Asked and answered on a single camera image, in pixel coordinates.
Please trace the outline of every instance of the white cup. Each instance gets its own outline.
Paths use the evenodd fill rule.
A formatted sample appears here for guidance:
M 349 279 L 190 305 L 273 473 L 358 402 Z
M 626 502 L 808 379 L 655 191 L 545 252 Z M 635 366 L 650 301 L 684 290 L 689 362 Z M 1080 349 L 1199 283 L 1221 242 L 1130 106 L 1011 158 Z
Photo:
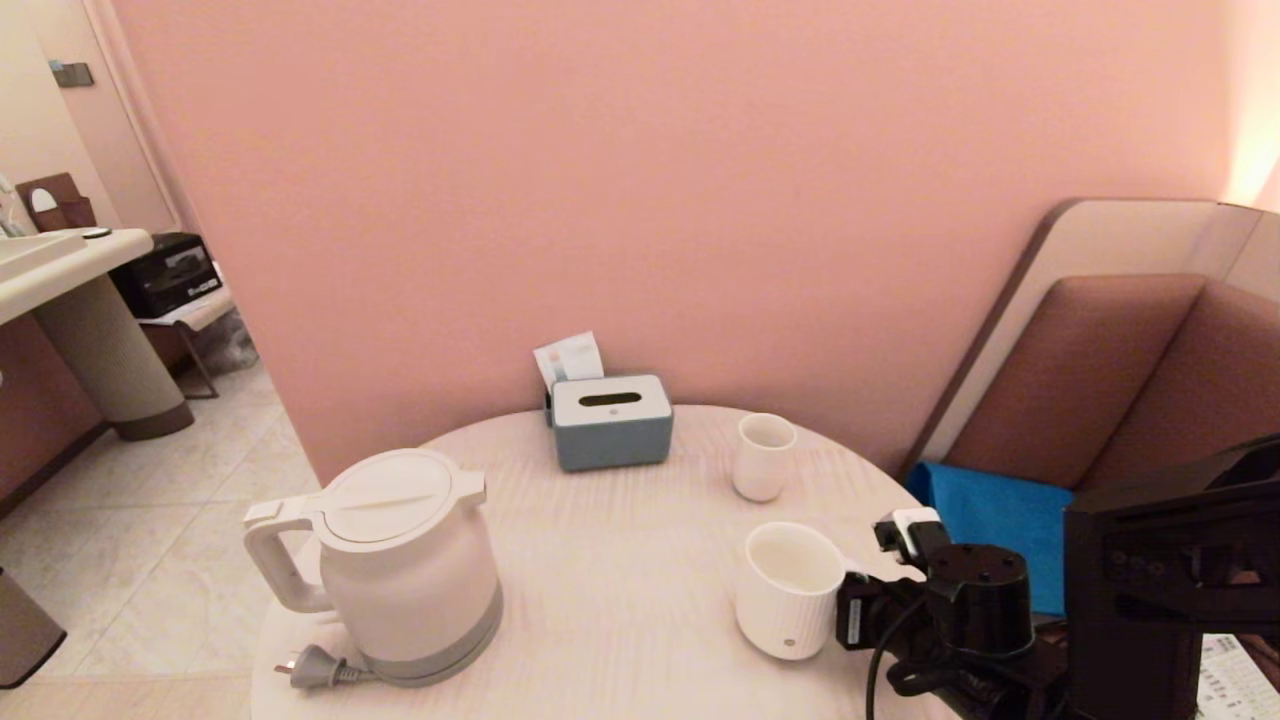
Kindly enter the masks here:
M 765 523 L 746 537 L 733 602 L 737 626 L 773 657 L 813 657 L 836 630 L 836 591 L 852 569 L 818 530 Z
M 737 423 L 737 456 L 733 459 L 733 489 L 755 502 L 768 502 L 782 492 L 795 460 L 795 425 L 785 418 L 755 413 Z

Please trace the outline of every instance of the kettle base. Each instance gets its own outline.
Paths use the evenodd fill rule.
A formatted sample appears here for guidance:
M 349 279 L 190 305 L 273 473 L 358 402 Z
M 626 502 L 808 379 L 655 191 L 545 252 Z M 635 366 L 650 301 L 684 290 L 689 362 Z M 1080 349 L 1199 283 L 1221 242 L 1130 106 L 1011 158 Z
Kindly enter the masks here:
M 379 680 L 401 688 L 421 688 L 447 680 L 466 670 L 489 647 L 502 624 L 502 583 L 498 583 L 484 615 L 458 642 L 417 660 L 379 660 L 365 655 L 365 667 Z

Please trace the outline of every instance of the blue cushion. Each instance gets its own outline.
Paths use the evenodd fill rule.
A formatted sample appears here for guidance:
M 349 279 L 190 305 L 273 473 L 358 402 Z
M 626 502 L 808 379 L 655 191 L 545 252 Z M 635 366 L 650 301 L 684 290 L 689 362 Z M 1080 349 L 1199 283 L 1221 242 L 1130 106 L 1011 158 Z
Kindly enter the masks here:
M 1062 510 L 1071 491 L 977 470 L 920 462 L 906 489 L 938 511 L 952 542 L 998 544 L 1027 559 L 1032 610 L 1065 615 Z

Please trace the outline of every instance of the round table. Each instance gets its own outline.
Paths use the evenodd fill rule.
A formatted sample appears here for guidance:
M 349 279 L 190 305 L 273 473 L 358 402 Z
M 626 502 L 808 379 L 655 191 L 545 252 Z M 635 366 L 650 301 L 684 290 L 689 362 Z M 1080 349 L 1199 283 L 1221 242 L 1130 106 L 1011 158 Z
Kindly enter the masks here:
M 493 644 L 436 685 L 303 692 L 273 666 L 307 643 L 357 664 L 358 653 L 333 612 L 300 615 L 273 601 L 253 666 L 253 717 L 861 717 L 870 652 L 845 652 L 831 641 L 814 659 L 786 662 L 739 632 L 733 585 L 742 541 L 760 523 L 795 520 L 877 577 L 919 578 L 881 553 L 872 534 L 873 521 L 918 503 L 870 462 L 805 429 L 782 496 L 763 505 L 739 497 L 730 469 L 745 414 L 677 406 L 666 462 L 573 474 L 557 466 L 541 411 L 426 443 L 486 474 L 484 512 L 506 593 Z M 311 582 L 317 557 L 314 541 L 298 555 Z M 897 697 L 883 678 L 877 700 L 879 720 L 956 717 L 932 696 Z

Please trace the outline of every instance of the tissue box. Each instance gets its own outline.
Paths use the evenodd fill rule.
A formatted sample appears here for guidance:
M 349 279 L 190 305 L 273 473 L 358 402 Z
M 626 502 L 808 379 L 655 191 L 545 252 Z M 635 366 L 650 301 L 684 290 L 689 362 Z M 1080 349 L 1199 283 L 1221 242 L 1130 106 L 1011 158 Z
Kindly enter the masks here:
M 675 411 L 658 375 L 561 380 L 547 421 L 566 471 L 662 462 L 671 452 Z

